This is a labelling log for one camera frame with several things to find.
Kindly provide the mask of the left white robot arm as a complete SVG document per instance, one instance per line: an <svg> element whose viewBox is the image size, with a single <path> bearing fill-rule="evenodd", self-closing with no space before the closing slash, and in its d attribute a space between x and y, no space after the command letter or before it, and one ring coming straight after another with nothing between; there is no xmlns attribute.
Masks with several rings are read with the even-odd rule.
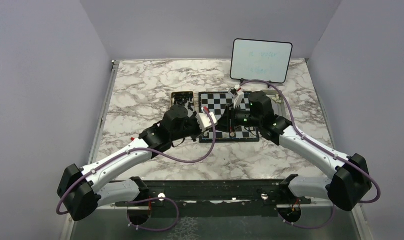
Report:
<svg viewBox="0 0 404 240"><path fill-rule="evenodd" d="M208 153L196 160L182 160L167 155L166 151L172 148L174 141L185 138L195 140L209 129L215 130L216 125L214 113L205 107L202 113L194 112L188 116L185 107L172 106L162 120L145 129L116 153L82 167L74 163L66 167L56 191L60 198L56 213L69 214L74 221L80 221L99 206L118 202L120 188L111 181L156 156L186 164L204 160L209 156Z"/></svg>

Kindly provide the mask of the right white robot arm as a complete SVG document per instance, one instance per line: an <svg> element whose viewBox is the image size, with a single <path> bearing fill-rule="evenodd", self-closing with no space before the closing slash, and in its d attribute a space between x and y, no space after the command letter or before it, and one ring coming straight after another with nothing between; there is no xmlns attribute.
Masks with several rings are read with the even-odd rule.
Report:
<svg viewBox="0 0 404 240"><path fill-rule="evenodd" d="M298 154L326 178L296 176L278 190L279 199L289 204L297 197L329 199L336 207L351 211L371 189L367 163L359 154L348 156L309 139L290 120L274 114L272 102L264 92L248 95L249 109L228 104L218 119L217 130L232 132L237 127L253 127L264 139Z"/></svg>

